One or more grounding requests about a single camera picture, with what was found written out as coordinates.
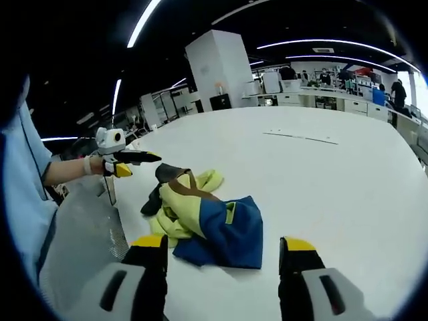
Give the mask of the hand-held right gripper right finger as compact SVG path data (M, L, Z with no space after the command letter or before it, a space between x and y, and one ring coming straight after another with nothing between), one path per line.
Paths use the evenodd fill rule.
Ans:
M316 248L293 237L280 239L278 298L282 320L375 320L363 293Z

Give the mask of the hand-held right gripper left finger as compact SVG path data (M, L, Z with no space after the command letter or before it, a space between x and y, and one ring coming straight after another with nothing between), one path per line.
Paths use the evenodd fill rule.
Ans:
M65 320L164 320L168 237L146 235L83 287Z

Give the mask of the person's left hand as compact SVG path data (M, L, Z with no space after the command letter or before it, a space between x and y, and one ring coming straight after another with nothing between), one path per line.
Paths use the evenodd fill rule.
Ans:
M104 174L104 160L101 156L92 155L90 157L90 168L93 175Z

